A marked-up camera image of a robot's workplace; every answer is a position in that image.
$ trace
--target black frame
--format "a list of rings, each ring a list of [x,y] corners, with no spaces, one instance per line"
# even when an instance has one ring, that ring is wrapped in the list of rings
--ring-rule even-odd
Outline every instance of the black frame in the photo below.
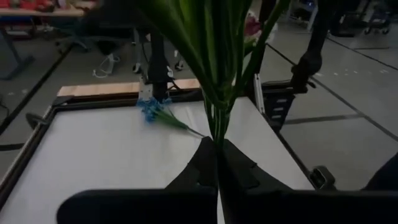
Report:
[[[169,95],[174,103],[203,100],[202,92],[198,88],[178,91],[172,90],[169,92]],[[135,106],[137,101],[138,93],[98,96],[60,96],[54,101],[53,105],[41,120],[28,120],[29,123],[36,124],[32,127],[35,129],[31,137],[25,143],[17,159],[12,164],[3,182],[0,183],[0,212],[58,112]],[[303,162],[294,153],[284,138],[279,133],[276,133],[276,135],[280,138],[307,179],[312,183],[309,176],[310,171],[304,166]]]

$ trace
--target concrete floor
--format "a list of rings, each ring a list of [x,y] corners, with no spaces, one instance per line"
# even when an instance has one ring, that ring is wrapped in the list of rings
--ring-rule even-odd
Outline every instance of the concrete floor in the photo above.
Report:
[[[307,48],[310,34],[303,33],[303,29],[295,25],[281,23],[279,27],[272,46],[293,62],[298,62]],[[376,35],[332,39],[351,48],[389,47],[360,51],[386,64],[398,66],[394,65],[396,60],[391,58],[396,58],[398,53],[394,35],[395,29],[383,37],[383,41]],[[95,49],[86,54],[78,48],[72,49],[0,136],[0,144],[26,141],[31,129],[24,115],[28,112],[42,115],[61,86],[136,81],[138,76],[131,72],[135,62],[133,50],[127,45],[120,51],[122,61],[116,67],[114,75],[95,78],[92,76],[92,69],[102,61],[103,56]],[[167,47],[170,64],[174,64],[175,60],[172,50],[171,46]],[[48,58],[37,60],[15,80],[0,83],[1,92],[5,94],[6,103],[11,108],[23,97],[19,96],[19,92],[24,88],[29,89],[48,69],[49,58],[54,60],[55,56],[58,57],[52,51],[48,53]],[[268,48],[262,63],[261,80],[266,82],[290,79],[290,68],[288,61]],[[185,69],[175,73],[175,77],[193,78],[193,75],[189,69]],[[314,76],[321,85],[317,85],[315,89],[310,88],[307,94],[297,96],[281,133],[308,168],[326,165],[336,177],[336,186],[339,189],[360,189],[383,163],[398,152],[398,106],[394,99],[398,94],[395,88],[397,77],[397,70],[326,40],[323,66]],[[18,97],[16,94],[9,95],[10,92],[18,93]],[[329,121],[313,118],[326,118]],[[0,152],[0,176],[16,153],[17,151]]]

